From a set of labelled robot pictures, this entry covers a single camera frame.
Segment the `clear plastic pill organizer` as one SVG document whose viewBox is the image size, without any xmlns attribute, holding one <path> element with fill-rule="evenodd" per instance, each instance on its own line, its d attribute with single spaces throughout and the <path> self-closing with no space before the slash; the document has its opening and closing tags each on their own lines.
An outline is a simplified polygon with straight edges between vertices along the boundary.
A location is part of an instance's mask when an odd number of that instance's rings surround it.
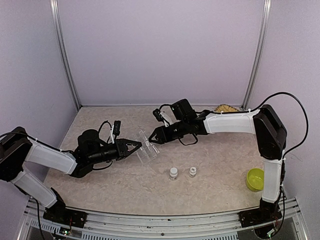
<svg viewBox="0 0 320 240">
<path fill-rule="evenodd" d="M 140 130 L 132 136 L 134 141 L 141 142 L 142 144 L 142 146 L 135 151 L 135 154 L 143 165 L 153 161 L 160 153 L 157 147 L 152 142 L 149 142 L 145 131 Z"/>
</svg>

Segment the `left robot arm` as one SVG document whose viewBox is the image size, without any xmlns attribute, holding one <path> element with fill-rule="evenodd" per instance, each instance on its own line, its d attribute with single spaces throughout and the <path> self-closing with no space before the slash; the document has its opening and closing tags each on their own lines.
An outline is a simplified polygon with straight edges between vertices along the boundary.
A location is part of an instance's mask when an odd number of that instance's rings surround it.
<svg viewBox="0 0 320 240">
<path fill-rule="evenodd" d="M 0 179 L 14 184 L 49 210 L 57 221 L 70 218 L 64 201 L 25 166 L 26 162 L 58 170 L 74 178 L 83 178 L 94 170 L 94 165 L 127 158 L 142 147 L 130 139 L 114 139 L 107 143 L 95 129 L 84 131 L 77 138 L 75 150 L 61 150 L 28 135 L 23 127 L 0 136 Z"/>
</svg>

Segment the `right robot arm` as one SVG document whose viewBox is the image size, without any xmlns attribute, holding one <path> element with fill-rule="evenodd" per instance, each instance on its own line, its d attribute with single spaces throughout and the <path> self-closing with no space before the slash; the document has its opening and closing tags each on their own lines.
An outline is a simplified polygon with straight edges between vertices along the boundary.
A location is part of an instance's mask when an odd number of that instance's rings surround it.
<svg viewBox="0 0 320 240">
<path fill-rule="evenodd" d="M 159 107 L 152 114 L 162 123 L 149 135 L 148 141 L 164 145 L 181 141 L 185 136 L 214 134 L 241 134 L 255 137 L 256 148 L 263 160 L 264 182 L 256 218 L 266 222 L 275 212 L 279 203 L 284 181 L 285 150 L 287 130 L 277 113 L 269 104 L 254 110 L 216 112 L 209 109 L 196 111 L 187 99 L 168 104 L 175 121 Z"/>
</svg>

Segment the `white pill bottle left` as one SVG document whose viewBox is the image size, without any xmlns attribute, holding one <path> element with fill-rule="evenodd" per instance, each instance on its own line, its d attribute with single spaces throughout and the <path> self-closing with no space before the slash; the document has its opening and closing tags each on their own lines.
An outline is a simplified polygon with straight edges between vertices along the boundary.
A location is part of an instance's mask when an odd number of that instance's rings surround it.
<svg viewBox="0 0 320 240">
<path fill-rule="evenodd" d="M 169 179 L 174 181 L 177 178 L 178 178 L 178 169 L 176 167 L 172 167 L 169 170 Z"/>
</svg>

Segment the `white pill bottle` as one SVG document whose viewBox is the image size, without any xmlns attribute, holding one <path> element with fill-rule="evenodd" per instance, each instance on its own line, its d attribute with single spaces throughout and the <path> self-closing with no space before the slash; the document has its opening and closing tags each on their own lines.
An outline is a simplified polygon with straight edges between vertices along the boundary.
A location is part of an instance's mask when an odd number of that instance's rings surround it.
<svg viewBox="0 0 320 240">
<path fill-rule="evenodd" d="M 169 179 L 174 181 L 177 178 L 178 178 L 178 169 L 176 167 L 172 167 L 169 170 Z"/>
<path fill-rule="evenodd" d="M 194 178 L 196 175 L 197 175 L 197 168 L 193 166 L 189 169 L 189 176 L 191 178 Z"/>
</svg>

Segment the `white pill bottle right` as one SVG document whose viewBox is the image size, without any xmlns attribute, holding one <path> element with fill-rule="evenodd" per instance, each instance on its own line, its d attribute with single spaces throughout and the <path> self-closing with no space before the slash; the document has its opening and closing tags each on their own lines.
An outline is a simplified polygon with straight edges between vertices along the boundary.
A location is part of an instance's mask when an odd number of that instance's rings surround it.
<svg viewBox="0 0 320 240">
<path fill-rule="evenodd" d="M 197 175 L 197 168 L 193 166 L 189 169 L 189 176 L 191 178 L 194 178 L 196 175 Z"/>
</svg>

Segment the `woven bamboo tray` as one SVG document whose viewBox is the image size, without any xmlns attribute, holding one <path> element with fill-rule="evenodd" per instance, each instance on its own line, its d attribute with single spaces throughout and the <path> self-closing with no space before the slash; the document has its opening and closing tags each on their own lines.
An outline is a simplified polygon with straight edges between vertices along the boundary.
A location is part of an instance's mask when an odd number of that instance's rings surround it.
<svg viewBox="0 0 320 240">
<path fill-rule="evenodd" d="M 228 104 L 220 104 L 215 109 L 214 112 L 218 113 L 230 113 L 230 112 L 239 112 L 240 110 L 234 106 Z"/>
</svg>

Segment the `lime green bowl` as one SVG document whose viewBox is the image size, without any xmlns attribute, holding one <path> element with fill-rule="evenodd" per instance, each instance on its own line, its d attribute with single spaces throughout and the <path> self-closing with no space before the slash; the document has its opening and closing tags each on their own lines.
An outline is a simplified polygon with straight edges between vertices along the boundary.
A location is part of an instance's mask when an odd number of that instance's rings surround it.
<svg viewBox="0 0 320 240">
<path fill-rule="evenodd" d="M 246 186 L 253 192 L 262 191 L 264 188 L 264 171 L 260 168 L 252 168 L 246 175 Z"/>
</svg>

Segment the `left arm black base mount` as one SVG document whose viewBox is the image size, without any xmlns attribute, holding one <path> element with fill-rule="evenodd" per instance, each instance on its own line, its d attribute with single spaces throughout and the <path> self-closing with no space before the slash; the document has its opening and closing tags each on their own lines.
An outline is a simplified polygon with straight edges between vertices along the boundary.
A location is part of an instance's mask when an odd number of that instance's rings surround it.
<svg viewBox="0 0 320 240">
<path fill-rule="evenodd" d="M 43 218 L 69 227 L 84 228 L 87 213 L 67 208 L 63 201 L 57 200 L 53 206 L 45 209 Z"/>
</svg>

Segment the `front aluminium rail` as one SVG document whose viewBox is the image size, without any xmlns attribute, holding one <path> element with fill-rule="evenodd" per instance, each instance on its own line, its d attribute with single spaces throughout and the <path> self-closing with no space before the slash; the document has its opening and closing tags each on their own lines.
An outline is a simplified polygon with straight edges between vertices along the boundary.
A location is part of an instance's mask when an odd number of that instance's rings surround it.
<svg viewBox="0 0 320 240">
<path fill-rule="evenodd" d="M 296 199 L 279 202 L 279 219 L 248 222 L 245 208 L 207 214 L 133 215 L 84 210 L 70 224 L 44 219 L 44 208 L 31 199 L 16 240 L 308 240 L 310 235 Z"/>
</svg>

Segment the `left aluminium frame post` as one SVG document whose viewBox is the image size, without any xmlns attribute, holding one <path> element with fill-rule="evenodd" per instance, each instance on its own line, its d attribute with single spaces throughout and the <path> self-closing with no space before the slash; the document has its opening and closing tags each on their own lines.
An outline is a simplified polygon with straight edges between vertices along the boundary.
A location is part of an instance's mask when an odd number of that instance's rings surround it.
<svg viewBox="0 0 320 240">
<path fill-rule="evenodd" d="M 71 71 L 71 67 L 68 59 L 58 1 L 50 0 L 50 8 L 51 8 L 52 19 L 53 19 L 53 24 L 55 28 L 55 34 L 57 37 L 59 52 L 60 52 L 63 68 L 64 68 L 66 79 L 67 79 L 67 84 L 71 93 L 71 97 L 72 97 L 75 109 L 79 111 L 82 105 L 81 105 L 79 94 L 77 92 L 76 85 L 72 76 L 72 71 Z"/>
</svg>

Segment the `aluminium frame post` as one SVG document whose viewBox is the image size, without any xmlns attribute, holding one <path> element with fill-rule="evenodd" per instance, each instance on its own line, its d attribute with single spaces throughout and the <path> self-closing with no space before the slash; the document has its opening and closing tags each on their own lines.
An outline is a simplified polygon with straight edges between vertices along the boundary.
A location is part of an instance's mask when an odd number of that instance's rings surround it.
<svg viewBox="0 0 320 240">
<path fill-rule="evenodd" d="M 75 109 L 79 111 L 82 105 L 81 105 L 79 94 L 77 92 L 76 85 L 72 76 L 72 71 L 71 71 L 71 67 L 68 59 L 58 1 L 50 0 L 50 8 L 51 8 L 52 19 L 53 19 L 53 24 L 55 28 L 55 34 L 57 37 L 59 52 L 60 52 L 63 68 L 64 68 L 66 79 L 67 79 L 67 84 L 71 93 L 71 97 L 72 97 Z"/>
<path fill-rule="evenodd" d="M 257 79 L 257 74 L 261 62 L 261 57 L 263 54 L 263 49 L 264 49 L 264 43 L 265 43 L 265 38 L 268 30 L 268 23 L 269 23 L 269 18 L 270 18 L 270 12 L 271 12 L 271 5 L 272 1 L 271 0 L 265 0 L 263 3 L 263 11 L 262 11 L 262 18 L 261 18 L 261 24 L 260 24 L 260 30 L 259 30 L 259 35 L 258 35 L 258 41 L 257 41 L 257 46 L 255 50 L 255 55 L 253 59 L 253 65 L 251 68 L 250 76 L 249 76 L 249 83 L 246 88 L 246 92 L 244 95 L 244 99 L 241 104 L 242 109 L 247 109 L 253 90 L 254 90 L 254 85 Z"/>
</svg>

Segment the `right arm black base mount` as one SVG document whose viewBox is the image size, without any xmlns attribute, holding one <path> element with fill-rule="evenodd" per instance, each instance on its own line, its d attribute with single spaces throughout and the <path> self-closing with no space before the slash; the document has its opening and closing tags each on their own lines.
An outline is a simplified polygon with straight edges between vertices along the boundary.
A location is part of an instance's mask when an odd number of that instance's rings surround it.
<svg viewBox="0 0 320 240">
<path fill-rule="evenodd" d="M 279 200 L 274 203 L 260 199 L 259 207 L 243 210 L 238 213 L 242 228 L 260 225 L 282 218 Z"/>
</svg>

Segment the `right aluminium frame post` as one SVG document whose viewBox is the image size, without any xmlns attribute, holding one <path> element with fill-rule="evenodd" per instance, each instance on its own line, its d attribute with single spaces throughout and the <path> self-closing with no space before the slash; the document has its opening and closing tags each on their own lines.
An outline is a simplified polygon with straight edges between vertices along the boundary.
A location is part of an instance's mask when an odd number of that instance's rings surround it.
<svg viewBox="0 0 320 240">
<path fill-rule="evenodd" d="M 268 30 L 268 23 L 269 23 L 269 18 L 270 18 L 270 12 L 271 12 L 271 5 L 272 1 L 271 0 L 265 0 L 263 3 L 263 11 L 262 11 L 262 18 L 261 18 L 261 24 L 260 24 L 260 30 L 259 30 L 259 35 L 258 35 L 258 41 L 257 41 L 257 46 L 255 50 L 255 55 L 253 59 L 253 65 L 251 68 L 250 76 L 249 76 L 249 83 L 246 88 L 246 92 L 244 95 L 244 99 L 241 104 L 242 109 L 247 109 L 253 90 L 254 90 L 254 85 L 257 79 L 257 74 L 261 62 L 261 57 L 263 54 L 263 49 L 264 49 L 264 43 L 265 43 L 265 38 Z"/>
</svg>

